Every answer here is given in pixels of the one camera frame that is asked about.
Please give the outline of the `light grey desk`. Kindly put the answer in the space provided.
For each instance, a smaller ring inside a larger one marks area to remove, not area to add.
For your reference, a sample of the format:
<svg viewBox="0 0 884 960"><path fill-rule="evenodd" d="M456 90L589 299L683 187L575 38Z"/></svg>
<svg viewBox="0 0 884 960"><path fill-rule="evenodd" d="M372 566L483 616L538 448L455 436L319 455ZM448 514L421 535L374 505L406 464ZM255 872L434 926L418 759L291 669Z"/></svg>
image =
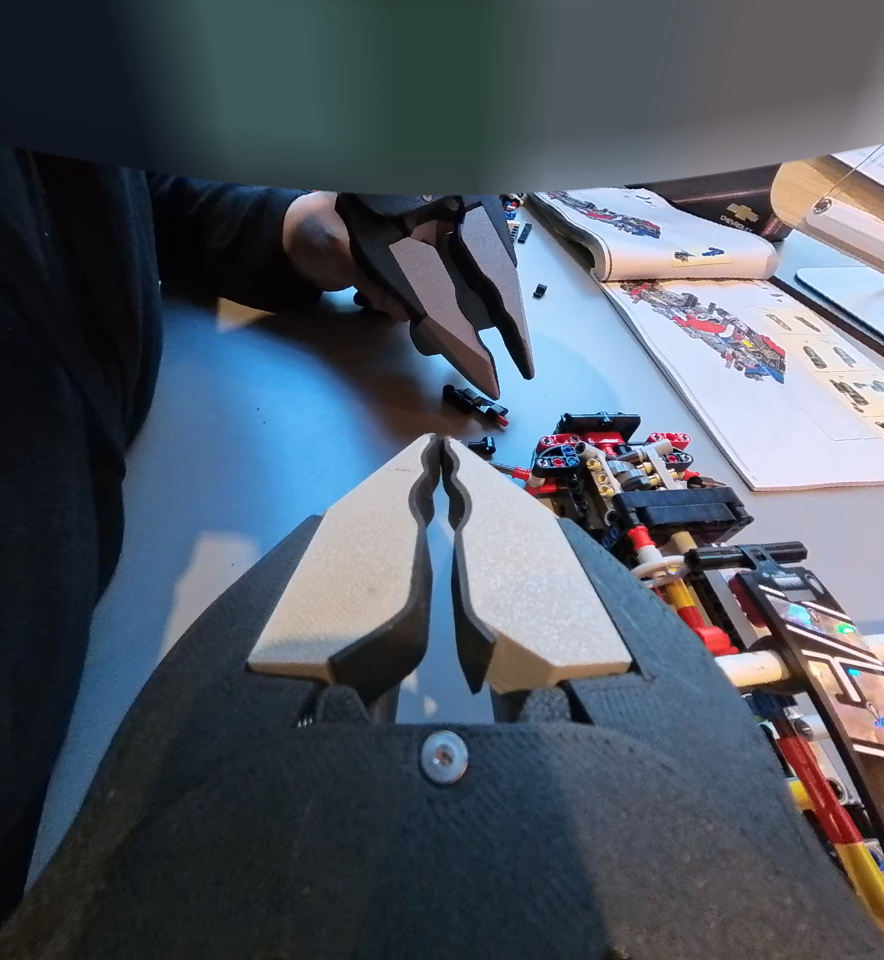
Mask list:
<svg viewBox="0 0 884 960"><path fill-rule="evenodd" d="M527 465L566 412L624 411L650 430L687 432L698 468L731 484L755 517L744 537L804 542L845 610L884 633L884 486L748 490L569 247L537 224L519 260L537 376L519 377L496 331L486 334L510 410L499 462ZM547 292L534 299L539 283ZM462 380L419 354L403 324L363 315L350 292L265 318L165 301L156 396L128 460L120 562L92 621L28 883L138 691L214 599L421 434L492 431L443 402L448 382Z"/></svg>

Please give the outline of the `person's black clothing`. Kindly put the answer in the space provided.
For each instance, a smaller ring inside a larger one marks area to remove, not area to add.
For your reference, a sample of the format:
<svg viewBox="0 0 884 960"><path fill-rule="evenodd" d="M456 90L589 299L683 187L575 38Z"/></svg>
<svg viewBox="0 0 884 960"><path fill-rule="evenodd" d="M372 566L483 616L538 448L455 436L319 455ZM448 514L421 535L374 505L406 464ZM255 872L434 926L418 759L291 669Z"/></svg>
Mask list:
<svg viewBox="0 0 884 960"><path fill-rule="evenodd" d="M143 172L0 144L0 926L120 552L159 279Z"/></svg>

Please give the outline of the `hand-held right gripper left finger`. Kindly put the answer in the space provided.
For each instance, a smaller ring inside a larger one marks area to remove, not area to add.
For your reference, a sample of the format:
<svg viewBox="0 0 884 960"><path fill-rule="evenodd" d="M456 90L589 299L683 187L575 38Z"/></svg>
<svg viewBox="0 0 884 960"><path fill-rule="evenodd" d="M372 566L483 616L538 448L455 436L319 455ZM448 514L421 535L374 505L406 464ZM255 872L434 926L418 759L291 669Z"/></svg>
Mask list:
<svg viewBox="0 0 884 960"><path fill-rule="evenodd" d="M424 658L440 438L401 450L322 516L248 655L250 670L342 685L366 705Z"/></svg>

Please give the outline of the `toy instruction booklet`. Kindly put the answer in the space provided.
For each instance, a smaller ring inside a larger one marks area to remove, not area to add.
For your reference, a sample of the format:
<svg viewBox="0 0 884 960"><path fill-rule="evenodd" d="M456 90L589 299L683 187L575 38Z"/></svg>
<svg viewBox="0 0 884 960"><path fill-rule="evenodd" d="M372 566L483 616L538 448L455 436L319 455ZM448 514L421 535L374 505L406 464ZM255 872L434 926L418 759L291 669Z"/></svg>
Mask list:
<svg viewBox="0 0 884 960"><path fill-rule="evenodd" d="M651 190L528 194L755 491L884 485L884 369L771 277L766 239Z"/></svg>

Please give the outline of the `pale wooden rounded board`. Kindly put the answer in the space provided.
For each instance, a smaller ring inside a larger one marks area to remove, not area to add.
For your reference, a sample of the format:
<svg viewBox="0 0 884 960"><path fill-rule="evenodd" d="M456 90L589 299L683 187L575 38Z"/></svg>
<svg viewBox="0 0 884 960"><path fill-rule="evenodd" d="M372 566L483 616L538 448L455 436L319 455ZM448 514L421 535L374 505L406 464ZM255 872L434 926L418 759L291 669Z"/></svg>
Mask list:
<svg viewBox="0 0 884 960"><path fill-rule="evenodd" d="M832 219L832 210L815 213L817 202L828 200L831 208L859 210L884 224L884 183L873 172L875 162L848 163L833 154L784 162L771 186L775 214L801 233L837 249L856 248L862 242L845 239Z"/></svg>

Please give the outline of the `white flat device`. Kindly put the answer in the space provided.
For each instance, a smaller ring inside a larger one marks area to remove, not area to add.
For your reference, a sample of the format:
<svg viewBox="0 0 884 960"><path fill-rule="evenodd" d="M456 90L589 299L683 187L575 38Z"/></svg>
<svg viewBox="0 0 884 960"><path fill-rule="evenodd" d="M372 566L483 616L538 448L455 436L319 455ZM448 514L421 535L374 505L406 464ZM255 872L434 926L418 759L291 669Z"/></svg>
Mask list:
<svg viewBox="0 0 884 960"><path fill-rule="evenodd" d="M865 266L803 268L795 280L825 302L877 353L884 352L884 274Z"/></svg>

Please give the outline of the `toy car set box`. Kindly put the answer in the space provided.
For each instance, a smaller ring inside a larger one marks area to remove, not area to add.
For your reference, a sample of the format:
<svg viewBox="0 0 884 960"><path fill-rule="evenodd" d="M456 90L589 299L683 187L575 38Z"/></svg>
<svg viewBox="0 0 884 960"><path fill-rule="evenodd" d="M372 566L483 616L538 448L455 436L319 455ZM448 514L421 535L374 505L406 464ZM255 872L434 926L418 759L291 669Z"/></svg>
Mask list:
<svg viewBox="0 0 884 960"><path fill-rule="evenodd" d="M628 189L649 190L678 210L734 229L783 241L792 227L773 209L771 189L781 164L716 174L628 183Z"/></svg>

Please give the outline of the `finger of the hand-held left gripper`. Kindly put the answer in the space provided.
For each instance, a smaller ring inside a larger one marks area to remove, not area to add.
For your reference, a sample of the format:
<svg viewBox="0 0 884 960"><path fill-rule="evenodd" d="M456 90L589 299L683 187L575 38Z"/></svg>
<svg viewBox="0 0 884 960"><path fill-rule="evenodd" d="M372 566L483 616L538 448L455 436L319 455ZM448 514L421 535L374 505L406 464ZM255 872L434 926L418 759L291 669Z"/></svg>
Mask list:
<svg viewBox="0 0 884 960"><path fill-rule="evenodd" d="M389 250L424 308L418 332L475 388L497 401L500 388L494 359L459 306L455 286L436 248L403 237L390 244Z"/></svg>
<svg viewBox="0 0 884 960"><path fill-rule="evenodd" d="M461 276L484 307L484 313L472 315L473 327L497 330L521 376L533 379L535 363L518 264L501 205L467 207L453 237L453 257Z"/></svg>

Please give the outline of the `white rounded appliance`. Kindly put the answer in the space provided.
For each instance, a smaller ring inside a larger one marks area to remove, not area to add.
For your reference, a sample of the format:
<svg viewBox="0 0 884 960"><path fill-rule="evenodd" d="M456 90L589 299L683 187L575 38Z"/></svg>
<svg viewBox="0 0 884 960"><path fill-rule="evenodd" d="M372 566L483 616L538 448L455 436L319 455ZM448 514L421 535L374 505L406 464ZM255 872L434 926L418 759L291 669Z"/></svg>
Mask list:
<svg viewBox="0 0 884 960"><path fill-rule="evenodd" d="M821 198L808 210L803 226L884 260L884 221L840 200Z"/></svg>

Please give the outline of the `toy brick vehicle model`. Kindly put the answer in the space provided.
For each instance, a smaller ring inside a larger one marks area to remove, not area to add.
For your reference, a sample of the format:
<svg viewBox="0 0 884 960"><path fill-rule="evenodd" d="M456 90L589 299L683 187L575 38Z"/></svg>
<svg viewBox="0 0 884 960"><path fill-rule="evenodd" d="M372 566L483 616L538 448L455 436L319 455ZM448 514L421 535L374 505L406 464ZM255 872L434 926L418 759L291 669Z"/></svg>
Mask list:
<svg viewBox="0 0 884 960"><path fill-rule="evenodd" d="M699 474L684 433L565 414L530 466L491 466L612 552L748 703L822 846L884 933L884 634L868 635L799 541L731 544L753 522Z"/></svg>

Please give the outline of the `black toy assembly red pin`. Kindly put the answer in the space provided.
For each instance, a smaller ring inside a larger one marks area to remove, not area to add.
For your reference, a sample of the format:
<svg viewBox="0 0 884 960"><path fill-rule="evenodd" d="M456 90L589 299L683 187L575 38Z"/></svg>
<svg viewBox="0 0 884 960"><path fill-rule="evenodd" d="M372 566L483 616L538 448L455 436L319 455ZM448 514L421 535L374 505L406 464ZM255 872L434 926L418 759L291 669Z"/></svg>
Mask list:
<svg viewBox="0 0 884 960"><path fill-rule="evenodd" d="M462 413L478 414L500 427L509 425L507 408L471 388L456 388L446 384L443 388L443 400Z"/></svg>

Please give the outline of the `pile of loose toy pieces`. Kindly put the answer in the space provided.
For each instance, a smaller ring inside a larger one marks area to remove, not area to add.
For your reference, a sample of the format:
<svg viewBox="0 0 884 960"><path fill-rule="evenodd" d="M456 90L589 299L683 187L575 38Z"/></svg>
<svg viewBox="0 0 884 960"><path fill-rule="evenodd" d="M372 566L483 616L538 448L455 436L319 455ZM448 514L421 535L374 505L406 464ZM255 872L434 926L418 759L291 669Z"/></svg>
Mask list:
<svg viewBox="0 0 884 960"><path fill-rule="evenodd" d="M510 239L516 245L525 242L528 234L531 232L531 223L525 220L524 216L520 214L520 210L524 207L527 198L528 195L525 193L498 195L507 222Z"/></svg>

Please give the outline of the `person's left hand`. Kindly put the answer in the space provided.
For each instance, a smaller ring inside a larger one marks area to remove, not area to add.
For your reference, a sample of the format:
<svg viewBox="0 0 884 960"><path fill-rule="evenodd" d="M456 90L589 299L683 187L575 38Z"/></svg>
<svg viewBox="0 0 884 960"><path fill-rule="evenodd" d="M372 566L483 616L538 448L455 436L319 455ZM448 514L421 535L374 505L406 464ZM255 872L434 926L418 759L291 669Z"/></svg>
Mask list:
<svg viewBox="0 0 884 960"><path fill-rule="evenodd" d="M366 306L401 323L402 304L371 282L355 262L346 224L336 211L335 191L312 191L295 198L285 212L281 243L299 275L323 292L353 287Z"/></svg>

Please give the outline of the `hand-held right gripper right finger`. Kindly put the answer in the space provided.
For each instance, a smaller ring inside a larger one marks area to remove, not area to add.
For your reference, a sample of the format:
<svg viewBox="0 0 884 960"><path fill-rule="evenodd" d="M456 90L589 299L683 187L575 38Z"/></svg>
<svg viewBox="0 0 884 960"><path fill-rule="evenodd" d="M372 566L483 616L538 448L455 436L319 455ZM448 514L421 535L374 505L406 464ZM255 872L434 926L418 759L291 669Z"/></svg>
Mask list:
<svg viewBox="0 0 884 960"><path fill-rule="evenodd" d="M459 662L472 692L626 673L633 659L555 513L454 438L442 445Z"/></svg>

